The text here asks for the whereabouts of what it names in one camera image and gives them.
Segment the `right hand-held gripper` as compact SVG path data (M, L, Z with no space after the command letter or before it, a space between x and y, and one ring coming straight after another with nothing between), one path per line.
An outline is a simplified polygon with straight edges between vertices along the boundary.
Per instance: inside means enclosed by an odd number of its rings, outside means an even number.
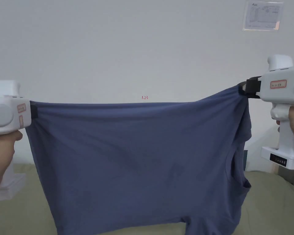
M276 148L262 147L261 156L282 167L294 167L294 134L290 127L289 109L294 106L294 65L290 56L268 57L268 71L238 84L240 95L272 103L270 115L280 122Z

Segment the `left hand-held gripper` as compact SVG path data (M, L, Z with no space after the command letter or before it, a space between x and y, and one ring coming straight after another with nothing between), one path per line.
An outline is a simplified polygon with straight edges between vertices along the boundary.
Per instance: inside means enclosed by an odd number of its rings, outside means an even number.
M34 118L37 118L37 107L20 95L20 83L0 80L0 135L26 128ZM15 173L11 163L0 184L0 201L12 199L25 182L26 174Z

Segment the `person's left hand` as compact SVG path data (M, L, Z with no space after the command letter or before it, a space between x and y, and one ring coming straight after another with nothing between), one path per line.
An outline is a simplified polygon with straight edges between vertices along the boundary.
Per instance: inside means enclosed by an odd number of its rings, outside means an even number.
M0 172L4 172L11 164L15 153L15 142L23 137L20 131L15 131L9 134L0 135Z

